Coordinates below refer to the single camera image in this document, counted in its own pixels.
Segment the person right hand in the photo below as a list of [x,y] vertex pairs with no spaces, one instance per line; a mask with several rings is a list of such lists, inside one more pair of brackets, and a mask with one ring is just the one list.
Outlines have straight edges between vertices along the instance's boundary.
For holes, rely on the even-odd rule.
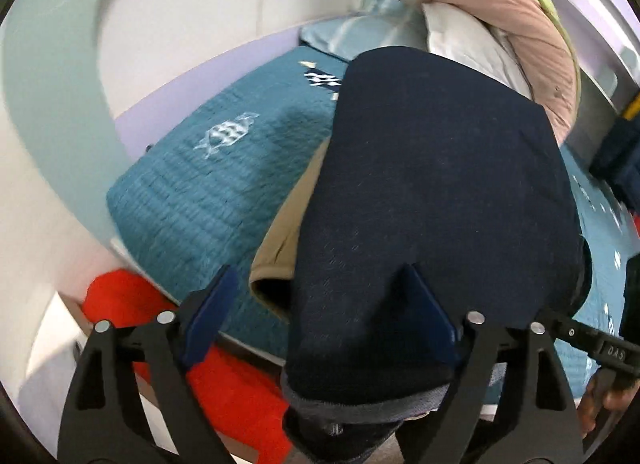
[[638,380],[626,387],[612,385],[604,388],[604,374],[605,369],[599,369],[593,374],[576,408],[582,438],[587,437],[596,427],[600,411],[625,412],[638,392]]

